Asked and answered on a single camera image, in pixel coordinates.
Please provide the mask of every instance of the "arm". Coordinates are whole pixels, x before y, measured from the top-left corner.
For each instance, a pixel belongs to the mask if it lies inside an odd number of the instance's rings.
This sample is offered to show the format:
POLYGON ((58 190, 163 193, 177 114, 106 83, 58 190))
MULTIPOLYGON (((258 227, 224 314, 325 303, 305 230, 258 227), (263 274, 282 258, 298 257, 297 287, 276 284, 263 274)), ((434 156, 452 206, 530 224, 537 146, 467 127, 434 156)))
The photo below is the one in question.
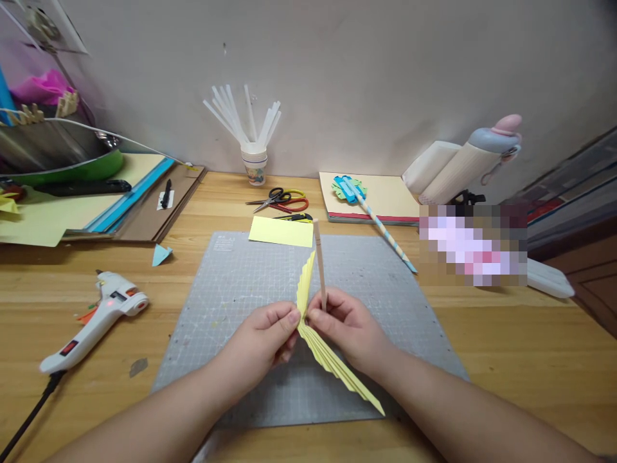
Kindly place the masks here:
POLYGON ((291 358, 300 312, 291 302, 256 309, 207 365, 81 436, 48 463, 188 462, 220 416, 291 358))
POLYGON ((515 405, 394 346, 362 302, 328 288, 308 304, 316 329, 386 389, 450 463, 598 463, 576 442, 515 405))

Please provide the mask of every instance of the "wooden desk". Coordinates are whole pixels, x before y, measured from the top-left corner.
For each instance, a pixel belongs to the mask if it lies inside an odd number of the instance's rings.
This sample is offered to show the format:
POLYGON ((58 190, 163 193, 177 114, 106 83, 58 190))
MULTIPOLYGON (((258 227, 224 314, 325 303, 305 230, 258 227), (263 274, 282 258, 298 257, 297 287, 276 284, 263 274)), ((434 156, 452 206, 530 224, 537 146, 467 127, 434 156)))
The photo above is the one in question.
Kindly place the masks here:
MULTIPOLYGON (((379 234, 370 225, 329 223, 318 180, 269 177, 267 185, 253 188, 246 176, 209 173, 165 240, 174 249, 173 260, 159 267, 151 266, 151 246, 0 247, 2 448, 46 386, 39 363, 71 339, 79 329, 75 317, 96 301, 96 268, 121 273, 152 301, 141 315, 117 323, 64 378, 13 461, 38 462, 149 393, 212 232, 248 231, 253 207, 244 202, 265 197, 276 185, 307 193, 307 212, 322 221, 322 233, 379 234), (147 358, 149 367, 129 378, 130 366, 140 358, 147 358)), ((274 217, 276 211, 264 215, 274 217)), ((389 230, 417 262, 417 230, 389 230)), ((418 280, 422 285, 422 275, 418 280)), ((583 310, 525 287, 425 285, 423 290, 475 384, 594 452, 617 453, 617 341, 583 310)), ((234 436, 219 458, 438 460, 415 430, 388 420, 251 430, 234 436)))

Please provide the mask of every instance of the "black scissors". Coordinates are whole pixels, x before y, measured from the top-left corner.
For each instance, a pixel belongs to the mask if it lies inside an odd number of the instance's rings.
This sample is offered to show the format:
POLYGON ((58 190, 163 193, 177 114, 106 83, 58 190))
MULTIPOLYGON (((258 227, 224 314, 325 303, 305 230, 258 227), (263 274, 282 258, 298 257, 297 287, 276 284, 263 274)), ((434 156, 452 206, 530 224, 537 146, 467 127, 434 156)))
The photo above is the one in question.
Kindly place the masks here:
POLYGON ((257 209, 253 211, 253 213, 255 213, 262 209, 267 208, 272 203, 280 204, 280 203, 286 203, 287 201, 291 201, 291 193, 286 192, 280 186, 277 186, 276 188, 273 188, 272 190, 270 190, 270 192, 268 193, 268 196, 269 196, 268 199, 260 199, 259 201, 249 201, 248 203, 244 203, 244 204, 260 204, 261 206, 259 206, 257 209))

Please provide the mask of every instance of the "hot glue gun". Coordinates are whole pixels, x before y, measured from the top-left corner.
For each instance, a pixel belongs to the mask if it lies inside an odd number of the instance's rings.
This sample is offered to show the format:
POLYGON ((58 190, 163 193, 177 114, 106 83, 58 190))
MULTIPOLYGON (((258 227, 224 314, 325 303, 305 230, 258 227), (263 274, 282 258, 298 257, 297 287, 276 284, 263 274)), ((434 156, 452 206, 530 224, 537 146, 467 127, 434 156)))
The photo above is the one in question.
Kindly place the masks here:
POLYGON ((43 360, 39 367, 42 373, 73 368, 121 315, 137 315, 148 305, 148 296, 127 279, 113 272, 96 272, 96 287, 101 291, 101 299, 91 312, 78 318, 85 325, 82 330, 66 346, 43 360))

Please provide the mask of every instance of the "glue gun power cord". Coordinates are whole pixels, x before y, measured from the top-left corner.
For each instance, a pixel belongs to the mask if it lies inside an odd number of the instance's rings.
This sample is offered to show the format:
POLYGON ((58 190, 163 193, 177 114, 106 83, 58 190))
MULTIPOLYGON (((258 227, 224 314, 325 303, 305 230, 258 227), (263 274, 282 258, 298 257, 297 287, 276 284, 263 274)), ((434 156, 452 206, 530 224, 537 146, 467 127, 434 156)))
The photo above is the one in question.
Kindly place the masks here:
POLYGON ((28 429, 28 426, 30 425, 30 423, 32 423, 34 418, 40 412, 40 409, 43 408, 43 405, 45 404, 47 399, 49 399, 50 395, 53 394, 53 392, 56 390, 56 387, 58 387, 58 384, 60 384, 60 380, 65 373, 66 370, 60 370, 49 375, 49 383, 47 383, 47 387, 45 388, 45 391, 43 391, 43 395, 40 398, 39 403, 37 403, 36 407, 32 410, 32 412, 30 412, 28 418, 26 418, 26 420, 24 421, 24 424, 21 425, 21 427, 17 430, 11 441, 6 446, 6 448, 2 451, 2 455, 0 455, 0 463, 4 463, 4 461, 8 457, 8 454, 11 453, 13 447, 15 447, 19 439, 24 435, 24 433, 28 429))

